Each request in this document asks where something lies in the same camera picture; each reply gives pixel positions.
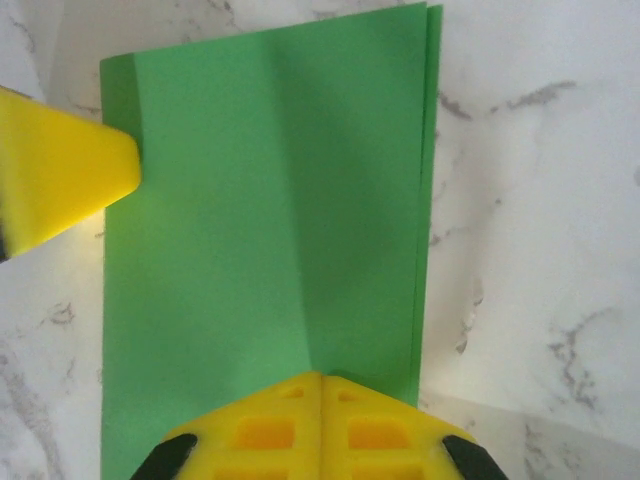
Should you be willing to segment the green square paper sheet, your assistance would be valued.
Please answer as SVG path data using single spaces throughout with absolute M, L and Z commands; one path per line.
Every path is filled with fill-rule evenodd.
M 415 404 L 442 10 L 105 59 L 142 156 L 106 212 L 101 480 L 296 374 Z

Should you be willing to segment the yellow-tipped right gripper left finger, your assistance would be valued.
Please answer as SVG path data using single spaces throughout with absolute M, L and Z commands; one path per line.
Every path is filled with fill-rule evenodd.
M 172 429 L 130 480 L 320 480 L 321 375 L 308 372 Z

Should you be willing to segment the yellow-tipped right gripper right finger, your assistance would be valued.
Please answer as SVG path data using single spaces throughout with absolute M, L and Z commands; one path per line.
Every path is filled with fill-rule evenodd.
M 509 480 L 463 429 L 338 376 L 322 378 L 321 480 Z

